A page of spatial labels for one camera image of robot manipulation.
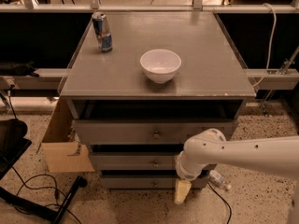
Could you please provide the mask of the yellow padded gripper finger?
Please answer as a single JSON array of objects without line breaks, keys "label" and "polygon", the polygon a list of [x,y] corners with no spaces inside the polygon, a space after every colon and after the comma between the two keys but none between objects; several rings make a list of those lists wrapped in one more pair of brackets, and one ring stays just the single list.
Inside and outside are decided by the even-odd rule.
[{"label": "yellow padded gripper finger", "polygon": [[192,183],[187,180],[178,179],[175,186],[175,204],[183,204],[189,191],[191,190]]}]

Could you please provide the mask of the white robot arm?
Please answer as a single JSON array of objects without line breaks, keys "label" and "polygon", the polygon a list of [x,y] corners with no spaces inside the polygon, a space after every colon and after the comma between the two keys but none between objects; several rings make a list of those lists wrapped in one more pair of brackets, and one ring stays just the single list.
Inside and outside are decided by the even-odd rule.
[{"label": "white robot arm", "polygon": [[299,136],[227,141],[217,129],[208,129],[191,138],[175,157],[179,179],[175,203],[185,201],[191,182],[209,164],[227,164],[256,172],[299,181]]}]

